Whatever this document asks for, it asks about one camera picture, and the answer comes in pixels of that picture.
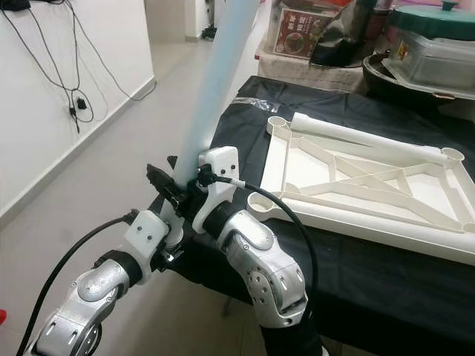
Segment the floor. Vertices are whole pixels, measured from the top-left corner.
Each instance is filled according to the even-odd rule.
[[[155,92],[130,108],[1,231],[0,308],[9,317],[0,326],[0,355],[14,355],[37,294],[65,251],[93,227],[130,208],[146,208],[156,196],[145,166],[168,167],[166,157],[178,153],[211,45],[171,46],[175,57],[166,60],[158,47],[152,49],[161,77]],[[248,48],[229,100],[257,72],[250,53]],[[125,225],[108,229],[71,258],[50,290],[35,332],[62,302],[69,283],[118,246],[125,230]],[[265,355],[252,308],[233,301],[223,317],[225,301],[172,272],[156,273],[117,303],[104,322],[97,355]],[[349,346],[335,350],[335,355],[368,355]]]

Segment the white plastic pipe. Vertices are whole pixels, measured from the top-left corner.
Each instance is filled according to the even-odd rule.
[[[401,155],[408,155],[416,159],[434,162],[440,165],[444,165],[449,159],[449,157],[440,150],[437,151],[429,147],[411,145],[352,128],[345,128],[344,126],[335,125],[330,122],[313,119],[304,113],[295,113],[290,127],[296,131],[335,137],[336,139],[343,139],[374,148],[398,151]]]
[[[223,109],[226,95],[234,79],[252,22],[258,10],[259,0],[228,0],[220,19],[204,77],[199,87],[189,132],[183,141],[173,178],[181,187],[196,177],[198,156],[209,149]],[[171,225],[167,245],[175,245],[181,239],[182,219],[178,219],[171,205],[165,201],[160,218]]]

